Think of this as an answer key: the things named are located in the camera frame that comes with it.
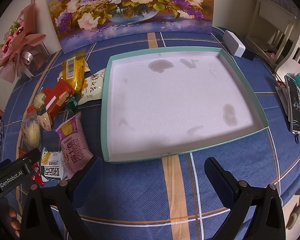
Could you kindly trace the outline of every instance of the pink snack package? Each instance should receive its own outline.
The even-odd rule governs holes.
[[[77,171],[82,170],[93,156],[84,137],[80,119],[81,112],[56,129],[61,141],[61,150],[69,179]]]

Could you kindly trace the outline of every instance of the white paper tray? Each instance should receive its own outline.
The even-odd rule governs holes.
[[[101,109],[105,161],[192,152],[266,127],[252,88],[220,48],[145,49],[109,59]]]

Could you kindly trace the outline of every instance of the smartphone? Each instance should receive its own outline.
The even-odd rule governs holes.
[[[300,133],[300,101],[298,88],[295,80],[287,75],[284,76],[288,90],[288,112],[290,130],[294,134]]]

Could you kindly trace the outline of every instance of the stain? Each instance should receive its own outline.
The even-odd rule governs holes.
[[[198,130],[200,130],[202,128],[203,128],[203,125],[198,125],[198,126],[192,127],[191,129],[188,130],[188,134],[193,135],[195,132],[197,132]]]
[[[121,119],[120,119],[120,121],[119,121],[119,126],[121,126],[122,124],[128,125],[128,126],[129,126],[129,124],[128,124],[128,122],[127,122],[127,120],[126,120],[125,118],[121,118]]]
[[[223,121],[225,121],[226,125],[228,126],[237,126],[238,119],[235,116],[235,109],[231,104],[225,104],[223,106]]]
[[[214,75],[214,73],[213,73],[211,70],[209,70],[209,71],[210,71],[211,75],[212,75],[215,79],[217,79],[217,77]]]
[[[183,63],[184,65],[186,65],[188,68],[197,68],[197,66],[195,65],[195,62],[199,62],[199,60],[193,60],[191,59],[191,62],[186,60],[185,58],[181,58],[180,62]]]
[[[158,59],[153,62],[150,62],[148,68],[153,72],[163,73],[168,68],[173,68],[174,64],[165,59]]]

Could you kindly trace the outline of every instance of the white wall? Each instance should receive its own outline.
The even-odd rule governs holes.
[[[0,18],[0,44],[3,35],[16,19],[20,10],[30,3],[30,0],[14,0]],[[244,37],[255,8],[256,0],[215,0],[213,25],[228,28]],[[47,35],[46,45],[50,53],[61,49],[55,34],[46,0],[36,0],[37,31]],[[0,79],[0,109],[4,111],[14,85]]]

